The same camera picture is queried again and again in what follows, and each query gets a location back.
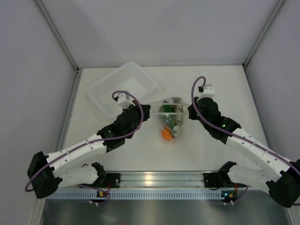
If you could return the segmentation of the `fake green cucumber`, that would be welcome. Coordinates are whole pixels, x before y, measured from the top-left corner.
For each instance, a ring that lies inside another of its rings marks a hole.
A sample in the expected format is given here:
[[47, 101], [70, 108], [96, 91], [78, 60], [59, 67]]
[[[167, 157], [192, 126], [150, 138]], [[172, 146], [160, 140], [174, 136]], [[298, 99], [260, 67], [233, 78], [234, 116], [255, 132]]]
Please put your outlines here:
[[168, 102], [167, 100], [163, 100], [162, 105], [160, 106], [159, 113], [174, 113], [174, 104]]

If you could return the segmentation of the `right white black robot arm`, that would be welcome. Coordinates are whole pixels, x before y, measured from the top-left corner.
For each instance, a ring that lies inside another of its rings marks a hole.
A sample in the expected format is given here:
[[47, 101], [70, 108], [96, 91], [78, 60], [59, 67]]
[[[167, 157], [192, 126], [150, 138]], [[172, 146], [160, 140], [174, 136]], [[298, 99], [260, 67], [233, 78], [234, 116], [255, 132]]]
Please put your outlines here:
[[267, 193], [279, 205], [290, 208], [300, 198], [300, 162], [291, 161], [252, 138], [233, 119], [221, 115], [210, 97], [193, 97], [189, 118], [199, 121], [209, 135], [252, 161], [259, 170], [227, 162], [219, 169], [224, 186], [239, 183]]

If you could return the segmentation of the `fake orange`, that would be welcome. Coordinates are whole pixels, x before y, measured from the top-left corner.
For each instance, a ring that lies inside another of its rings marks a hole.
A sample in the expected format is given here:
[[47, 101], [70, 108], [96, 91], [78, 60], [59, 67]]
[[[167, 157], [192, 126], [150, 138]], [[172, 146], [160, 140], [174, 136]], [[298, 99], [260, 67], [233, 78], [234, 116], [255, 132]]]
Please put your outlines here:
[[161, 130], [161, 136], [164, 140], [171, 141], [173, 139], [171, 131], [165, 127]]

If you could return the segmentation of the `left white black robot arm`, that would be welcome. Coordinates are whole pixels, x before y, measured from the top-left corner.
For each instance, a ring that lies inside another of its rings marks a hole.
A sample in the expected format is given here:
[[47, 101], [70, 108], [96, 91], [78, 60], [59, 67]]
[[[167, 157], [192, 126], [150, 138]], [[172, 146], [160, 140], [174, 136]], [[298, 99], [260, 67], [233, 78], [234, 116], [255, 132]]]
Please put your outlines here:
[[141, 124], [150, 118], [150, 105], [131, 105], [117, 119], [79, 144], [57, 152], [33, 155], [27, 175], [36, 198], [50, 196], [58, 189], [86, 185], [99, 188], [105, 184], [104, 167], [87, 160], [108, 153], [131, 139]]

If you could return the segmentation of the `clear zip top bag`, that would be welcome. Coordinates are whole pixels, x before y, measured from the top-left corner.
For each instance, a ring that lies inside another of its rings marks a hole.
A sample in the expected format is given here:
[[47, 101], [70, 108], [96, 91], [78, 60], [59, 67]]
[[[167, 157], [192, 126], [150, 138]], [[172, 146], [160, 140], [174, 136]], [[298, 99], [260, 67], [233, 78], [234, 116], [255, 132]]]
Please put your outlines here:
[[[163, 100], [167, 100], [168, 102], [174, 104], [175, 112], [158, 112]], [[163, 128], [168, 128], [172, 133], [172, 140], [176, 139], [179, 136], [185, 123], [188, 104], [180, 97], [168, 97], [159, 101], [152, 102], [150, 103], [150, 106], [150, 115], [157, 121], [156, 123], [159, 126], [160, 132]]]

